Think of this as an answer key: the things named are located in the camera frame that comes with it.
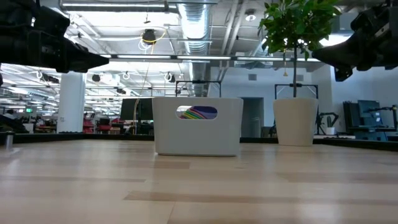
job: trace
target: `door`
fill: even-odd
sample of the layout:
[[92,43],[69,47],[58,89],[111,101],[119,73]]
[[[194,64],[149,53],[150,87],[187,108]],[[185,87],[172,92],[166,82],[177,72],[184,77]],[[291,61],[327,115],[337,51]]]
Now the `door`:
[[264,124],[264,99],[263,98],[242,98],[243,115],[241,137],[261,137],[261,127]]

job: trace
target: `pillar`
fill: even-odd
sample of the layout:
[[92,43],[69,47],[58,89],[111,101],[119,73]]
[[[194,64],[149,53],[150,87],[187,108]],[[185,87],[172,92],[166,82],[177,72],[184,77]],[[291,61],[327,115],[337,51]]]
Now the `pillar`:
[[70,72],[61,76],[57,132],[82,132],[85,109],[86,74]]

